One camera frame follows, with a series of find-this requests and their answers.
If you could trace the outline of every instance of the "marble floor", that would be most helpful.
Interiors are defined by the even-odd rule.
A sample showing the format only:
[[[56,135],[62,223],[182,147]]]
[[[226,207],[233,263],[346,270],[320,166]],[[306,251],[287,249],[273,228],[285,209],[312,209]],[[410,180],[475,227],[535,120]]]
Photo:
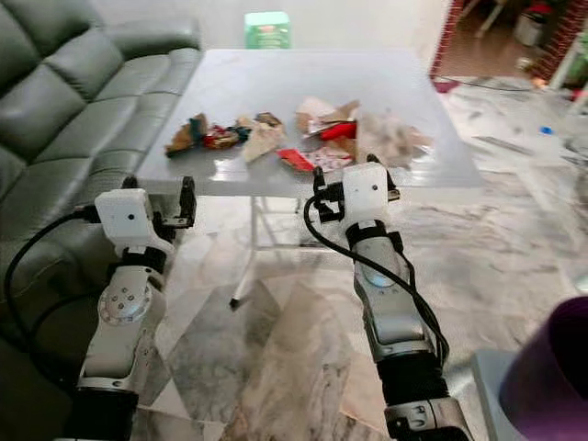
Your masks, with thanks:
[[[579,294],[574,280],[588,269],[587,167],[565,148],[572,124],[541,94],[463,85],[440,98],[485,188],[468,205],[401,199],[390,206],[390,225],[403,234],[420,292],[451,345],[450,392],[475,439],[485,440],[469,359],[482,347],[517,350],[559,302]],[[554,135],[539,133],[546,125]],[[197,226],[170,269],[133,440],[388,439],[348,259],[260,254],[243,306],[228,308],[249,219],[245,198],[198,200]],[[296,215],[270,223],[290,239],[304,235]]]

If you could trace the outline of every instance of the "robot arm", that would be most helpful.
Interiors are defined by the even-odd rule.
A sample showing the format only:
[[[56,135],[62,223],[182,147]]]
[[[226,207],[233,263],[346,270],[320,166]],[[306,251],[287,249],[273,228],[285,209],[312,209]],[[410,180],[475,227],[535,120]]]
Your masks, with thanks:
[[[135,186],[131,180],[96,198],[98,217],[121,261],[98,301],[98,326],[60,440],[130,438],[154,333],[165,314],[164,265],[175,252],[175,230],[194,224],[191,178],[164,193]]]
[[[400,197],[386,169],[376,163],[347,167],[342,182],[329,186],[318,170],[314,190],[321,222],[341,222],[351,250],[346,253],[356,260],[354,287],[364,305],[364,325],[388,406],[390,436],[400,441],[471,441],[459,404],[449,397],[442,377],[447,342],[434,314],[416,293],[413,267],[402,253],[400,235],[386,232],[388,202]],[[338,212],[325,201],[336,202]],[[309,222],[307,226],[328,242]],[[366,259],[360,262],[362,256],[375,265],[367,265]],[[374,266],[383,267],[390,277]]]

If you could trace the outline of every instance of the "sofa armrest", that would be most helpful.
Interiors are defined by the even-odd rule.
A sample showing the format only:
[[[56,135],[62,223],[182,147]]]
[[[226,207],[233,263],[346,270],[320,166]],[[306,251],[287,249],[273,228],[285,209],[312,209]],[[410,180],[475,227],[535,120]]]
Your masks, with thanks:
[[[198,23],[191,18],[131,21],[106,26],[104,31],[127,60],[174,49],[200,49]]]

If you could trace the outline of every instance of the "white wall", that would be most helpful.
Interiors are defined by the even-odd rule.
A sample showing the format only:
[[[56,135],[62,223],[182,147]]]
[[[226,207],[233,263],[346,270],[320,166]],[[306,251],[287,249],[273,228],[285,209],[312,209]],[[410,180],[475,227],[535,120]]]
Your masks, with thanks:
[[[206,49],[241,48],[243,15],[289,14],[293,48],[411,47],[430,67],[451,0],[91,0],[109,23],[192,16]]]

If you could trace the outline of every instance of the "white table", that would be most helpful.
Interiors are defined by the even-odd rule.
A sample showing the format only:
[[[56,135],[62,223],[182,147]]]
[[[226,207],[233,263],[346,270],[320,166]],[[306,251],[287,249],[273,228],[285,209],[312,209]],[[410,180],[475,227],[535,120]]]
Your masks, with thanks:
[[[307,198],[312,194],[311,176],[294,172],[274,153],[246,164],[241,146],[219,152],[193,150],[172,159],[164,155],[164,147],[199,112],[210,123],[232,125],[240,115],[253,117],[266,111],[286,125],[288,147],[301,147],[295,112],[305,96],[317,96],[335,106],[359,99],[365,111],[389,109],[433,138],[433,152],[414,161],[410,172],[390,170],[404,197],[455,201],[480,194],[481,178],[469,152],[424,69],[408,50],[208,51],[138,178],[169,180],[191,175],[198,195],[251,197],[251,263],[254,253],[264,249],[257,242],[257,216],[263,209],[255,197]],[[327,180],[335,179],[336,174],[327,176]]]

